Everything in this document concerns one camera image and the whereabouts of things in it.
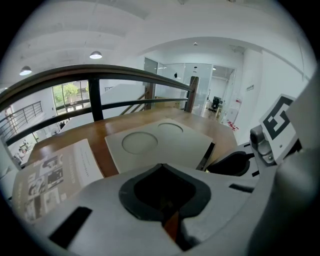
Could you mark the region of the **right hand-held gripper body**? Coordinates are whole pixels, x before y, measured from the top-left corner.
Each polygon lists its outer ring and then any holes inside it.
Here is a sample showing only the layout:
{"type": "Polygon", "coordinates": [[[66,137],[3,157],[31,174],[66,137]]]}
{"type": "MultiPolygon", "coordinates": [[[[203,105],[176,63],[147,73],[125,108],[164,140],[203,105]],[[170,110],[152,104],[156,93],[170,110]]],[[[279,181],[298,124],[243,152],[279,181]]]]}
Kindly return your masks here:
{"type": "Polygon", "coordinates": [[[281,94],[250,130],[252,148],[267,166],[279,165],[289,155],[302,149],[286,111],[295,98],[281,94]]]}

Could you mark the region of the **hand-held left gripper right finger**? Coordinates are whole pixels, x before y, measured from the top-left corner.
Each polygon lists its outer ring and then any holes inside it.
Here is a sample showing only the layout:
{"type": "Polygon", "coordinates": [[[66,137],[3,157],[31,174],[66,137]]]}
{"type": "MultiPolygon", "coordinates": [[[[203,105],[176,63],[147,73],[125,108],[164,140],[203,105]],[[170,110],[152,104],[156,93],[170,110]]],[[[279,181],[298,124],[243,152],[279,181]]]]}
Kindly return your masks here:
{"type": "Polygon", "coordinates": [[[217,233],[243,207],[253,193],[260,176],[215,174],[177,164],[171,167],[205,183],[211,192],[209,202],[197,215],[181,218],[176,211],[164,224],[164,230],[182,250],[187,251],[217,233]]]}

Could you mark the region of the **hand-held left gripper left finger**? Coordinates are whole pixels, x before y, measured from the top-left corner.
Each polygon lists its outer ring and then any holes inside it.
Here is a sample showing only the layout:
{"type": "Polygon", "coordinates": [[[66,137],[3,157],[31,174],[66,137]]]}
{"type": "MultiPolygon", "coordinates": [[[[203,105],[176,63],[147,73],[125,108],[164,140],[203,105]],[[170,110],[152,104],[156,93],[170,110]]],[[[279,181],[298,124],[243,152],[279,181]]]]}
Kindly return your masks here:
{"type": "Polygon", "coordinates": [[[97,180],[61,202],[35,225],[48,238],[77,207],[91,210],[67,250],[80,256],[175,256],[182,252],[158,221],[139,220],[121,204],[119,190],[150,169],[130,170],[97,180]]]}

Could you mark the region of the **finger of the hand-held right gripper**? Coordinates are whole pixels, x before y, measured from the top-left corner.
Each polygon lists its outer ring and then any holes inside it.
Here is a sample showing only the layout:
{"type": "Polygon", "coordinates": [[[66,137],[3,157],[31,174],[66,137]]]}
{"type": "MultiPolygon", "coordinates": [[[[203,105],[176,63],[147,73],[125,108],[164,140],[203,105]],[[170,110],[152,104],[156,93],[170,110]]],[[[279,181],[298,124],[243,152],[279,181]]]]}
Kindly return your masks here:
{"type": "Polygon", "coordinates": [[[221,156],[212,162],[208,168],[232,168],[237,165],[245,166],[254,157],[251,144],[249,142],[236,146],[231,152],[221,156]]]}
{"type": "Polygon", "coordinates": [[[250,177],[257,176],[260,171],[257,164],[250,161],[245,162],[217,162],[210,164],[206,170],[212,174],[219,174],[225,176],[244,177],[249,175],[250,177]]]}

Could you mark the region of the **white tray with round recesses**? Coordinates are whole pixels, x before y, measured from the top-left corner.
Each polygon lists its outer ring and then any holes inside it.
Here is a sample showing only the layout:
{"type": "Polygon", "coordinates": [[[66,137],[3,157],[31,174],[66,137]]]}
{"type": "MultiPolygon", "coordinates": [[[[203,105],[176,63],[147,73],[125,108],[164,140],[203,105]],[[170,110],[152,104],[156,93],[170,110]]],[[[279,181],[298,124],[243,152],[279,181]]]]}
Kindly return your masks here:
{"type": "Polygon", "coordinates": [[[211,137],[169,118],[108,135],[105,141],[119,173],[156,164],[202,170],[215,147],[211,137]]]}

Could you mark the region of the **white picture book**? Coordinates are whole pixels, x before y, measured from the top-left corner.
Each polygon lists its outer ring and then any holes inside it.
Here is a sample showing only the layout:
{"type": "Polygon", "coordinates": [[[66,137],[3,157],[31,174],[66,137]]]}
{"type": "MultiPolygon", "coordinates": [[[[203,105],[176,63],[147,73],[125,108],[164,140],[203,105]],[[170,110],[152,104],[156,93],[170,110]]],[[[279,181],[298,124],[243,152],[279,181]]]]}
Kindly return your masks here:
{"type": "Polygon", "coordinates": [[[13,211],[33,224],[103,177],[88,140],[82,139],[18,172],[12,191],[13,211]]]}

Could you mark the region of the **wooden table with hairpin legs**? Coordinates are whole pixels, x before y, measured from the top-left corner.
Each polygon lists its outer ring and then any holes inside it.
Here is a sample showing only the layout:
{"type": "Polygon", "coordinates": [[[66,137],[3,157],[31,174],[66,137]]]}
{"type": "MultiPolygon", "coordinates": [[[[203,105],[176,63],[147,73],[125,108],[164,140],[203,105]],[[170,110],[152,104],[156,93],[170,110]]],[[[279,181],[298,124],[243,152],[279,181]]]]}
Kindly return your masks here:
{"type": "MultiPolygon", "coordinates": [[[[116,170],[114,161],[112,160],[108,146],[105,142],[105,137],[126,130],[134,129],[143,125],[148,125],[164,118],[173,119],[174,121],[177,121],[191,129],[194,129],[197,132],[200,132],[212,138],[213,143],[215,144],[213,153],[211,155],[211,158],[213,160],[216,160],[218,157],[221,157],[226,153],[229,153],[237,145],[234,133],[229,127],[219,124],[214,120],[206,119],[176,108],[165,107],[116,116],[73,128],[69,131],[63,132],[57,137],[50,138],[41,142],[35,148],[32,157],[35,160],[39,159],[44,155],[44,153],[49,153],[54,150],[61,149],[68,143],[74,143],[78,139],[86,138],[93,151],[93,155],[97,161],[97,164],[100,167],[102,174],[104,175],[104,179],[112,177],[118,175],[118,172],[116,170]]],[[[79,206],[76,209],[80,209],[83,213],[87,213],[87,218],[92,212],[91,209],[84,206],[79,206]]],[[[75,210],[65,220],[70,220],[71,222],[73,222],[75,219],[75,210]]],[[[48,243],[50,241],[50,236],[42,237],[36,231],[35,224],[25,224],[24,227],[26,232],[34,241],[38,243],[48,243]]]]}

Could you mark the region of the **grey door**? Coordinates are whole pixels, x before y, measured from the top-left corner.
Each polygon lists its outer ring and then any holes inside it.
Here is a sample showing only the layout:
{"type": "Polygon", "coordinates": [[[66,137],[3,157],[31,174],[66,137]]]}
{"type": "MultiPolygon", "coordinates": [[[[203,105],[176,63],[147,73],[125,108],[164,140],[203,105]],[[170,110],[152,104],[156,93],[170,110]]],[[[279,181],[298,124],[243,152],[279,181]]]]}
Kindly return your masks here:
{"type": "Polygon", "coordinates": [[[157,74],[158,73],[158,62],[147,57],[144,58],[144,71],[157,74]]]}

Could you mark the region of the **black railing with wooden handrail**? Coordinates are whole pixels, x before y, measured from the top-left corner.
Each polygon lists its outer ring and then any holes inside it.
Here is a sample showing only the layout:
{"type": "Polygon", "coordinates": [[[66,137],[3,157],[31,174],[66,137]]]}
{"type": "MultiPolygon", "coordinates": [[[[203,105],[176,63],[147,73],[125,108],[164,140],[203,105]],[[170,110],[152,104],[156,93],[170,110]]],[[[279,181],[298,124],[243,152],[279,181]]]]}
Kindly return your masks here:
{"type": "Polygon", "coordinates": [[[163,85],[186,91],[187,97],[184,99],[184,101],[186,102],[185,111],[187,112],[192,111],[197,92],[196,88],[193,86],[136,68],[108,64],[80,64],[43,71],[15,83],[4,92],[0,93],[0,112],[14,102],[21,100],[22,98],[33,93],[56,86],[58,84],[73,82],[75,80],[88,81],[90,107],[67,112],[65,114],[37,123],[9,138],[5,142],[6,145],[10,146],[33,132],[69,118],[91,113],[93,120],[97,122],[103,119],[104,110],[131,105],[174,101],[173,98],[150,98],[103,104],[101,102],[100,95],[100,80],[128,80],[145,82],[149,83],[150,85],[163,85]]]}

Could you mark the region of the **large window with greenery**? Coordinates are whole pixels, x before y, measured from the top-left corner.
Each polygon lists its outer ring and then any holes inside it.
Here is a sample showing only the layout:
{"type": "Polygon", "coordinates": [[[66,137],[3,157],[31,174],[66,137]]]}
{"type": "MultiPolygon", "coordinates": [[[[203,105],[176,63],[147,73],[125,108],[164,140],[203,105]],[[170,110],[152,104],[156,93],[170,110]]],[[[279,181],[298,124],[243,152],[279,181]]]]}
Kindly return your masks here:
{"type": "Polygon", "coordinates": [[[55,110],[58,115],[89,108],[89,84],[87,80],[63,83],[52,87],[55,110]]]}

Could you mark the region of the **distant black balcony railing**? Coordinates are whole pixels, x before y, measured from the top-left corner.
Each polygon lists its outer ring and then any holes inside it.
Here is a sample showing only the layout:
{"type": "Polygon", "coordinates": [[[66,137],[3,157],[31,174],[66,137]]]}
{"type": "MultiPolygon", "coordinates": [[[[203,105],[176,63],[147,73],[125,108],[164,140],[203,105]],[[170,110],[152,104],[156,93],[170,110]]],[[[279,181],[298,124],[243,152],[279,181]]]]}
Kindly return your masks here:
{"type": "Polygon", "coordinates": [[[25,125],[43,112],[41,101],[34,102],[15,112],[9,113],[0,120],[0,136],[11,138],[17,135],[25,125]]]}

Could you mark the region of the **glass partition wall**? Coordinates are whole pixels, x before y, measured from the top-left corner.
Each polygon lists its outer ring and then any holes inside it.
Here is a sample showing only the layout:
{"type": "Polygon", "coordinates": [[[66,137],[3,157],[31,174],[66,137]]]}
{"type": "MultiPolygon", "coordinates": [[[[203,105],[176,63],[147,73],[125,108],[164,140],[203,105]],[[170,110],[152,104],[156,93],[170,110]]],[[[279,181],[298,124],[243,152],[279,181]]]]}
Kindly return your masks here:
{"type": "Polygon", "coordinates": [[[233,86],[236,70],[205,63],[158,64],[157,74],[190,86],[198,78],[192,113],[202,115],[211,106],[214,97],[227,100],[228,89],[233,86]]]}

